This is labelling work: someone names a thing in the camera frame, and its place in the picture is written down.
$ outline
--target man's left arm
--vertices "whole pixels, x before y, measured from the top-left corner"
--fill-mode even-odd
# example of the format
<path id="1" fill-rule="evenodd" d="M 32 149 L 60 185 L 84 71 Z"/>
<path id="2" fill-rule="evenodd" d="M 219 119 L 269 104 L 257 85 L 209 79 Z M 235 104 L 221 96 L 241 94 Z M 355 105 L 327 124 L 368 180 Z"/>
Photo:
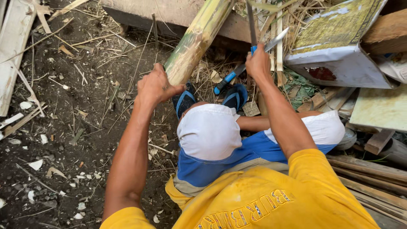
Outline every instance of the man's left arm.
<path id="1" fill-rule="evenodd" d="M 147 141 L 151 115 L 158 103 L 185 90 L 172 86 L 161 64 L 137 83 L 138 95 L 107 179 L 103 221 L 126 207 L 140 207 L 147 175 Z"/>

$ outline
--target blue shorts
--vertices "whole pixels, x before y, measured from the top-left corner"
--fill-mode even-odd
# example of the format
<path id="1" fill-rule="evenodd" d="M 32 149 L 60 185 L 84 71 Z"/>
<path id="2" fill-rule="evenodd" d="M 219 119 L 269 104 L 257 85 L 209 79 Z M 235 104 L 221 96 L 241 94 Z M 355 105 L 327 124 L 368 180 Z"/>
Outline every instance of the blue shorts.
<path id="1" fill-rule="evenodd" d="M 181 150 L 174 185 L 184 194 L 203 190 L 225 171 L 246 167 L 242 165 L 287 164 L 270 129 L 241 140 L 239 126 L 229 110 L 223 105 L 206 104 L 191 109 L 181 120 L 177 129 Z M 324 154 L 344 136 L 344 126 L 335 110 L 302 121 Z"/>

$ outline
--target man's right arm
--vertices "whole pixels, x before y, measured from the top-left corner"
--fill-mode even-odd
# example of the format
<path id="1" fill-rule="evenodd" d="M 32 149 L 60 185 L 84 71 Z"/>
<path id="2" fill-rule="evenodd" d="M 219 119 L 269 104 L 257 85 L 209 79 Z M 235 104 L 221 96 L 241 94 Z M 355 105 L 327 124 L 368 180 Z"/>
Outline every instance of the man's right arm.
<path id="1" fill-rule="evenodd" d="M 246 70 L 264 96 L 271 131 L 287 159 L 300 150 L 318 149 L 305 124 L 274 85 L 263 44 L 257 46 L 253 56 L 247 56 Z"/>

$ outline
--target blue knife handle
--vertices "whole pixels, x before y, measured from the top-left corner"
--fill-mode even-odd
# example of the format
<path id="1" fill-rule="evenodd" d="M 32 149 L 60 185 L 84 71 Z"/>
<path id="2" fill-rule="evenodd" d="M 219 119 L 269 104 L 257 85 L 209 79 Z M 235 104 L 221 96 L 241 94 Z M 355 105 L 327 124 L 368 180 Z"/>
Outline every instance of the blue knife handle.
<path id="1" fill-rule="evenodd" d="M 257 45 L 250 47 L 250 51 L 252 52 L 252 56 L 254 54 L 254 51 L 256 51 Z"/>
<path id="2" fill-rule="evenodd" d="M 226 85 L 232 81 L 233 78 L 236 77 L 235 72 L 229 73 L 220 83 L 218 83 L 215 88 L 213 89 L 213 92 L 215 95 L 219 95 L 223 89 L 225 89 Z"/>

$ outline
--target man's left hand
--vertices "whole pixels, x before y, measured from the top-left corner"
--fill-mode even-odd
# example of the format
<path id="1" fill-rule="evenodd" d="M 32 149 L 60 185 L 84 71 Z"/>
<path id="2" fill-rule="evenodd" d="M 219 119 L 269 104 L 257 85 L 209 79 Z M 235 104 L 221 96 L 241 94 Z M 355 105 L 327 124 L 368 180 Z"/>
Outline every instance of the man's left hand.
<path id="1" fill-rule="evenodd" d="M 142 103 L 157 105 L 186 90 L 186 85 L 172 86 L 161 64 L 156 63 L 153 71 L 137 82 L 137 97 Z"/>

